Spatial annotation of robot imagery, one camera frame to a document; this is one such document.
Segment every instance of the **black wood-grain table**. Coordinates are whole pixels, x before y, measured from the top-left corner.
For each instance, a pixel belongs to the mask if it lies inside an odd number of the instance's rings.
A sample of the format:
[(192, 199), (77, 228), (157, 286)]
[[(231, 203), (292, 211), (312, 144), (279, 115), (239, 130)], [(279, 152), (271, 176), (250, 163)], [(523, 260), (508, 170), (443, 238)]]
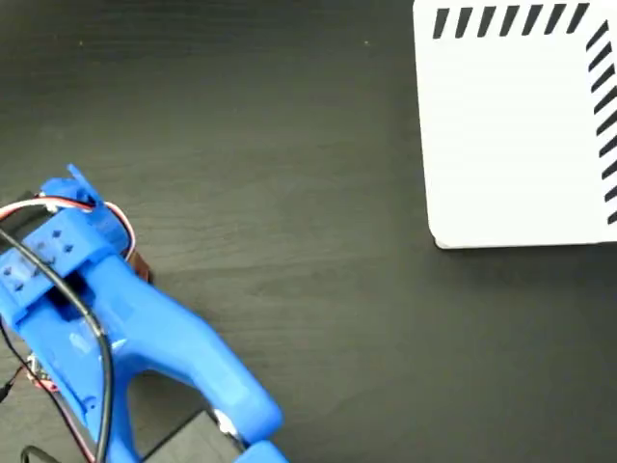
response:
[[(291, 462), (617, 461), (617, 252), (435, 248), (411, 9), (3, 1), (0, 200), (78, 165), (281, 404)], [(141, 450), (200, 406), (130, 397)], [(0, 460), (28, 443), (80, 461), (22, 381)]]

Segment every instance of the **black stripe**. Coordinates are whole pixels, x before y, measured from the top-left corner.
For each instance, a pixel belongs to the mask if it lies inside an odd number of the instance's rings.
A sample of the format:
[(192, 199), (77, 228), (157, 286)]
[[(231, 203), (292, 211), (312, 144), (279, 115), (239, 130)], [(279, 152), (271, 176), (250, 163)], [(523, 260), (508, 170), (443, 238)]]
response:
[(615, 99), (615, 97), (617, 97), (617, 89), (613, 87), (606, 94), (606, 96), (602, 98), (600, 102), (596, 105), (596, 107), (594, 108), (594, 114), (598, 114), (600, 111), (602, 111), (608, 103)]
[(604, 145), (602, 147), (602, 149), (600, 150), (600, 157), (604, 156), (605, 154), (611, 152), (612, 150), (614, 150), (614, 148), (617, 147), (617, 135), (615, 135), (610, 142), (608, 142), (606, 145)]
[(501, 31), (499, 31), (499, 35), (501, 37), (505, 37), (510, 32), (510, 28), (512, 27), (512, 23), (514, 19), (517, 17), (517, 13), (519, 12), (519, 5), (511, 5), (505, 11), (505, 16), (503, 17), (503, 23), (501, 24)]
[(617, 185), (613, 186), (608, 193), (604, 195), (604, 202), (608, 203), (617, 196)]
[(456, 34), (454, 35), (454, 37), (456, 37), (457, 39), (460, 39), (464, 34), (465, 34), (465, 30), (467, 29), (467, 25), (469, 24), (469, 18), (471, 17), (471, 12), (473, 11), (473, 8), (462, 8), (461, 12), (459, 14), (459, 23), (456, 25)]
[(540, 11), (544, 5), (531, 5), (529, 8), (529, 14), (527, 15), (527, 21), (524, 22), (523, 27), (523, 35), (528, 36), (535, 26), (536, 21), (538, 20), (538, 16), (540, 15)]
[(544, 31), (544, 35), (552, 34), (552, 31), (555, 30), (557, 22), (559, 22), (559, 18), (563, 14), (563, 11), (566, 9), (565, 3), (557, 3), (554, 7), (552, 7), (552, 12), (550, 13), (549, 23), (547, 24), (547, 28)]
[(495, 10), (497, 7), (484, 7), (484, 12), (482, 12), (482, 19), (480, 19), (480, 28), (478, 29), (478, 37), (485, 37), (487, 31), (489, 30), (489, 26), (491, 25), (491, 21), (493, 20), (493, 15), (495, 14)]
[(449, 8), (437, 9), (437, 17), (435, 18), (435, 30), (433, 31), (433, 39), (440, 39), (443, 34), (443, 28), (445, 27), (445, 21), (450, 13)]
[(600, 29), (596, 31), (596, 34), (594, 34), (593, 37), (589, 40), (589, 42), (587, 43), (587, 50), (594, 46), (596, 42), (600, 39), (600, 37), (606, 34), (606, 32), (608, 32), (608, 21), (605, 21), (603, 25), (600, 26)]
[(604, 172), (602, 172), (602, 180), (606, 180), (607, 178), (612, 176), (615, 173), (615, 171), (617, 171), (617, 160), (613, 161), (613, 163), (610, 166), (604, 169)]
[(602, 62), (602, 60), (604, 58), (606, 58), (610, 52), (613, 51), (613, 47), (612, 45), (609, 43), (607, 43), (604, 48), (602, 50), (600, 50), (600, 53), (598, 53), (598, 55), (596, 56), (596, 58), (594, 58), (594, 61), (591, 62), (591, 64), (589, 65), (589, 70), (594, 70), (594, 68)]
[(596, 92), (604, 82), (606, 82), (611, 76), (615, 75), (615, 65), (610, 65), (607, 70), (605, 70), (598, 80), (594, 82), (594, 85), (591, 86), (591, 92)]
[(579, 3), (577, 9), (575, 10), (574, 15), (572, 16), (572, 20), (570, 21), (570, 25), (568, 26), (568, 30), (566, 31), (568, 34), (572, 34), (580, 24), (582, 17), (587, 13), (587, 9), (589, 8), (588, 3)]
[(606, 121), (602, 123), (596, 130), (596, 135), (600, 136), (606, 132), (606, 130), (611, 127), (614, 123), (617, 123), (617, 111), (611, 114)]

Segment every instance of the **white cardboard box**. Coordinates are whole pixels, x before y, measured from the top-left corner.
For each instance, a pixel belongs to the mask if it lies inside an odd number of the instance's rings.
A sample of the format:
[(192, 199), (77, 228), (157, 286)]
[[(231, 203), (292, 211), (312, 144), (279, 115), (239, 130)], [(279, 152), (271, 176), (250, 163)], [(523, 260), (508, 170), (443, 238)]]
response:
[(617, 0), (416, 0), (440, 247), (617, 241)]

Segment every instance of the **blue 3d-printed part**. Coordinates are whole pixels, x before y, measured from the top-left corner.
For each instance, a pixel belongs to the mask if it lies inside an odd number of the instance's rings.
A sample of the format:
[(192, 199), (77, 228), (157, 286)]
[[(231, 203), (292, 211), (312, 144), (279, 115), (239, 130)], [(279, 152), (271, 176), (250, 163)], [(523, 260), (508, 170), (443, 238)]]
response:
[[(109, 461), (137, 463), (127, 407), (133, 376), (156, 370), (186, 383), (225, 414), (248, 446), (238, 463), (279, 463), (267, 439), (282, 412), (223, 340), (199, 317), (137, 277), (121, 252), (126, 231), (81, 173), (52, 178), (47, 196), (94, 203), (92, 212), (63, 209), (24, 239), (82, 298), (112, 347), (115, 394)], [(0, 314), (39, 358), (73, 413), (94, 439), (102, 405), (102, 364), (94, 335), (79, 313), (16, 250), (0, 256)]]

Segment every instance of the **black cable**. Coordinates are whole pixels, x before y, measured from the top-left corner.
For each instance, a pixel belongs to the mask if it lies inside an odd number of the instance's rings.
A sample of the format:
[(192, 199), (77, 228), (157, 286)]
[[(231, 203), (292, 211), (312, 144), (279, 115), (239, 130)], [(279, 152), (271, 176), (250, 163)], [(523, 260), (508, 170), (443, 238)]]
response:
[[(2, 320), (0, 320), (0, 335), (2, 335), (2, 338), (4, 339), (4, 342), (7, 345), (7, 347), (9, 347), (9, 350), (11, 351), (11, 353), (21, 363), (21, 366), (26, 371), (28, 371), (28, 373), (30, 373), (30, 376), (32, 376), (34, 378), (34, 380), (37, 382), (37, 384), (40, 386), (40, 388), (47, 394), (47, 396), (49, 397), (49, 399), (53, 403), (54, 407), (56, 407), (56, 410), (58, 410), (58, 413), (60, 413), (60, 416), (62, 417), (62, 419), (64, 420), (65, 424), (67, 425), (67, 428), (70, 431), (70, 434), (71, 434), (72, 438), (75, 440), (75, 443), (77, 444), (77, 447), (81, 450), (81, 452), (84, 455), (84, 458), (86, 459), (86, 461), (89, 461), (89, 457), (84, 452), (84, 450), (82, 449), (82, 447), (81, 447), (81, 445), (79, 443), (79, 438), (75, 435), (74, 431), (72, 430), (70, 422), (68, 422), (68, 417), (67, 417), (67, 415), (65, 415), (62, 407), (60, 406), (60, 403), (58, 402), (58, 399), (51, 392), (49, 392), (47, 390), (47, 388), (45, 388), (45, 386), (40, 381), (39, 377), (32, 371), (32, 369), (28, 365), (28, 362), (26, 362), (24, 360), (24, 358), (19, 354), (19, 352), (17, 352), (17, 349), (14, 348), (13, 343), (11, 342), (11, 339), (9, 338), (9, 335), (7, 334), (7, 330), (5, 330), (4, 325), (2, 324)], [(21, 463), (28, 463), (28, 454), (31, 452), (31, 449), (37, 449), (37, 448), (35, 448), (33, 446), (28, 446), (28, 447), (26, 447), (21, 452)], [(41, 457), (40, 456), (41, 452), (44, 453), (47, 456), (46, 457)], [(36, 456), (38, 456), (41, 460), (45, 461), (46, 463), (57, 463), (57, 461), (58, 461), (54, 457), (48, 455), (47, 453), (45, 453), (41, 449), (37, 449)]]
[(25, 447), (21, 451), (21, 463), (30, 463), (30, 455), (35, 455), (39, 460), (45, 463), (60, 463), (57, 459), (47, 453), (45, 450), (41, 450), (35, 446)]
[(33, 251), (21, 244), (17, 239), (4, 231), (1, 227), (0, 237), (16, 248), (16, 250), (19, 251), (25, 258), (31, 261), (51, 281), (51, 283), (54, 284), (60, 292), (62, 292), (68, 302), (82, 314), (94, 333), (94, 337), (96, 338), (100, 348), (101, 360), (103, 364), (103, 409), (101, 413), (100, 429), (98, 432), (94, 461), (96, 463), (105, 463), (107, 458), (107, 449), (109, 448), (114, 400), (114, 364), (112, 361), (112, 352), (107, 336), (105, 335), (100, 322), (92, 313), (90, 308), (53, 268), (43, 262), (43, 260)]

